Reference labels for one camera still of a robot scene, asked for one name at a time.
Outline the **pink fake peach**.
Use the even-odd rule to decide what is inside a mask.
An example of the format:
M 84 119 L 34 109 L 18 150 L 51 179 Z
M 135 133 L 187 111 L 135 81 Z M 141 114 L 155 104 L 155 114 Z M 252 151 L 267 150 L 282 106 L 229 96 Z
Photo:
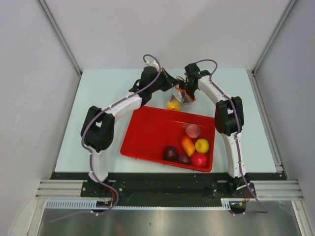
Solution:
M 197 138 L 200 135 L 201 129 L 197 124 L 189 124 L 185 132 L 190 138 Z

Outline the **yellow fake apple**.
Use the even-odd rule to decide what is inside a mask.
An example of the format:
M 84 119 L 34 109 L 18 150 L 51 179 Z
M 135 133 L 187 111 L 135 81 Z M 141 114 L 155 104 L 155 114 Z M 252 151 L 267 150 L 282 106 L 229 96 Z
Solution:
M 180 111 L 181 104 L 177 99 L 173 99 L 167 102 L 167 109 L 172 111 Z

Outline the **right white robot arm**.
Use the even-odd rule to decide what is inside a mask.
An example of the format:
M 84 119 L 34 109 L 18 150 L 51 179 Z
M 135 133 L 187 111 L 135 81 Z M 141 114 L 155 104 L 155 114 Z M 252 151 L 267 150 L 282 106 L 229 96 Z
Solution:
M 231 97 L 212 80 L 218 68 L 217 63 L 214 64 L 213 72 L 201 70 L 196 62 L 185 66 L 186 81 L 180 83 L 180 88 L 192 97 L 200 90 L 215 104 L 215 128 L 222 135 L 228 159 L 226 191 L 232 197 L 239 197 L 249 186 L 241 149 L 243 103 L 240 97 Z

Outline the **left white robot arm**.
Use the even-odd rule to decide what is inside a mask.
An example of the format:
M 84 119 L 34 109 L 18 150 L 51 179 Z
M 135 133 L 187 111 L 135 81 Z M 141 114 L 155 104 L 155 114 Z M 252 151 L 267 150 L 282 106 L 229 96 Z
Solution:
M 168 91 L 178 84 L 179 80 L 167 73 L 157 60 L 147 61 L 141 77 L 123 98 L 106 108 L 89 108 L 81 130 L 81 145 L 90 155 L 89 178 L 94 181 L 91 190 L 97 196 L 106 195 L 109 189 L 117 193 L 105 182 L 108 171 L 103 154 L 113 142 L 115 122 L 147 104 L 154 92 Z

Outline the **yellow fake lemon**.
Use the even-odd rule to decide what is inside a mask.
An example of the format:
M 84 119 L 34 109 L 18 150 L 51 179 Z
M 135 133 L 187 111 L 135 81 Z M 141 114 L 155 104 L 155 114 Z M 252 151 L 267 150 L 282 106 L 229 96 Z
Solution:
M 207 153 L 210 148 L 209 142 L 206 139 L 198 139 L 195 142 L 195 150 L 200 153 Z

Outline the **red fake apple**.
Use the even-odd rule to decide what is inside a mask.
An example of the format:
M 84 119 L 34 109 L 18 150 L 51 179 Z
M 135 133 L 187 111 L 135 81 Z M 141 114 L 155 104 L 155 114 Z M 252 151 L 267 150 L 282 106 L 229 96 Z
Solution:
M 203 153 L 200 152 L 195 152 L 191 157 L 190 157 L 190 162 L 193 166 L 196 167 L 204 167 L 207 163 L 207 156 Z

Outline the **dark purple fake fruit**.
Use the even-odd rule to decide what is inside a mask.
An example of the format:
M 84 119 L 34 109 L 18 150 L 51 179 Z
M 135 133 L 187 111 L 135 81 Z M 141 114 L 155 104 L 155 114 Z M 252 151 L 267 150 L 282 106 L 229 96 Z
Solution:
M 165 161 L 176 161 L 179 155 L 179 151 L 174 146 L 166 146 L 162 153 L 162 159 Z

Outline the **dark maroon fake fig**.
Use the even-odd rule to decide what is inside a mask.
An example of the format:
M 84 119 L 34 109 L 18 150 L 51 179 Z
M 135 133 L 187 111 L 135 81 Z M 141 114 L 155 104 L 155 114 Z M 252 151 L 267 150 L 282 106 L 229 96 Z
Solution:
M 180 164 L 190 165 L 190 157 L 187 155 L 179 155 L 177 158 L 177 162 Z

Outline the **clear zip top bag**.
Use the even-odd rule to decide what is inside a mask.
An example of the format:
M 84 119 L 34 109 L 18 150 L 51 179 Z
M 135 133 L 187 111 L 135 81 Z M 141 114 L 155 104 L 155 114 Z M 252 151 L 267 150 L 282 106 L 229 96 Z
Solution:
M 191 104 L 194 99 L 184 89 L 187 81 L 181 76 L 176 77 L 176 79 L 179 83 L 171 89 L 172 95 L 166 103 L 166 108 L 172 111 L 181 111 L 183 106 Z

